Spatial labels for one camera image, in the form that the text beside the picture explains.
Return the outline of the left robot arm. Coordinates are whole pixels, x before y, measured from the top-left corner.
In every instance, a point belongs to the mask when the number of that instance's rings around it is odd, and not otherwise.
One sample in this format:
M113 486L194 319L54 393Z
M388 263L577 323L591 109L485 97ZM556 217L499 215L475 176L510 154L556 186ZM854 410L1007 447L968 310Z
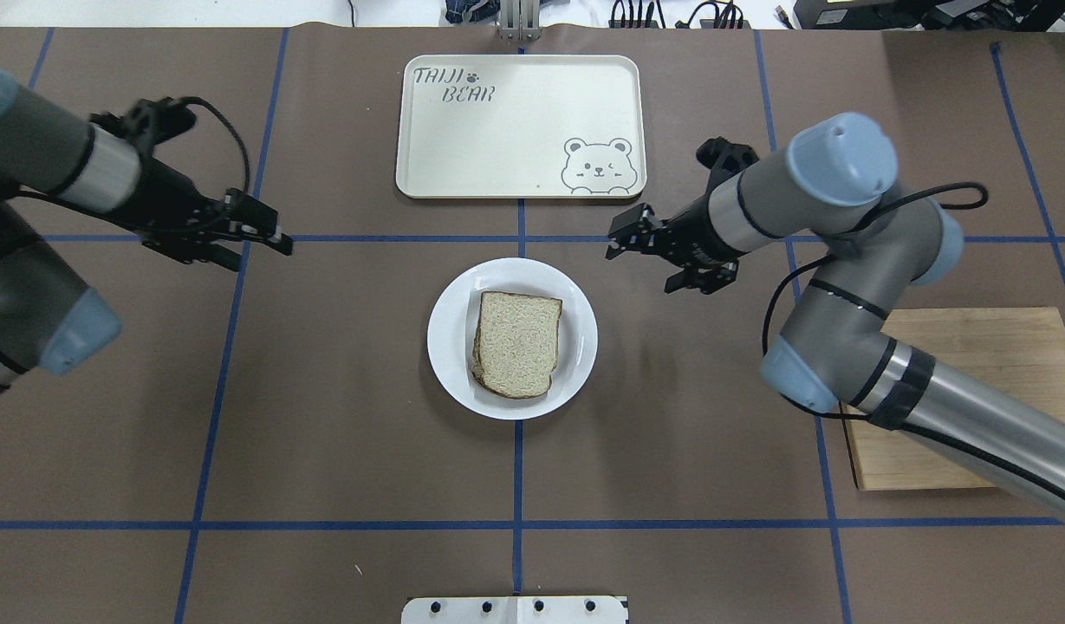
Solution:
M237 142L239 188L207 195L157 147L195 126L195 109ZM64 375L111 344L121 319L73 269L18 202L56 206L117 228L184 265L239 270L231 242L283 256L294 241L271 206L250 192L250 151L237 130L199 96L143 99L122 114L81 117L0 68L0 396L26 374Z

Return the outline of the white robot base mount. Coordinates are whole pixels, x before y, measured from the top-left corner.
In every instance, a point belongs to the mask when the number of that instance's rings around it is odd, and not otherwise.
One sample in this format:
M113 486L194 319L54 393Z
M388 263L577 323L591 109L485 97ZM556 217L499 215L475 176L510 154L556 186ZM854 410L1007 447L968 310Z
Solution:
M627 600L611 595L417 597L402 623L628 623Z

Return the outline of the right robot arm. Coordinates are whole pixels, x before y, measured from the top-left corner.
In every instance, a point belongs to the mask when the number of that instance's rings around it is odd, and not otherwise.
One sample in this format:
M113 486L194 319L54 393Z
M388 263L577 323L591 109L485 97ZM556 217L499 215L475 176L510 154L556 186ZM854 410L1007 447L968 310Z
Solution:
M898 432L1065 523L1065 424L886 335L905 289L936 282L963 254L963 230L935 199L898 182L892 141L858 112L814 124L758 157L717 137L697 150L710 171L701 197L658 218L646 203L608 229L608 259L634 251L678 266L666 292L710 295L741 257L810 231L828 245L761 377L820 416L835 406Z

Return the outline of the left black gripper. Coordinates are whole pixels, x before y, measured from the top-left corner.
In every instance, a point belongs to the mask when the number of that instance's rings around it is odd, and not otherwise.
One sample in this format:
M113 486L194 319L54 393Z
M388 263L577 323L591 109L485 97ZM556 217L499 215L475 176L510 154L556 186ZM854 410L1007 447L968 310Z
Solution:
M203 106L235 139L244 180L240 188L207 197L192 179L155 158L155 146L189 132L197 122L192 106ZM91 124L131 146L140 158L140 177L127 200L103 220L132 231L141 244L183 264L214 263L236 272L242 257L223 241L251 242L286 257L294 253L294 239L282 234L277 211L248 193L250 154L237 130L200 96L140 100L122 115L91 115Z

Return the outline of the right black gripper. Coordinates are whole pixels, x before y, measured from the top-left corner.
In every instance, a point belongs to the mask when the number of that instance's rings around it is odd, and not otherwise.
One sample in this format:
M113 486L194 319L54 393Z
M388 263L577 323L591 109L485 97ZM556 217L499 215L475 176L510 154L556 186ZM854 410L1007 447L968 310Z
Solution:
M723 137L706 139L697 160L709 170L705 193L671 218L658 218L648 203L630 206L612 218L607 237L607 259L627 252L655 254L679 267L667 277L663 292L697 289L712 295L737 280L738 258L716 233L710 216L712 191L758 161L750 146Z

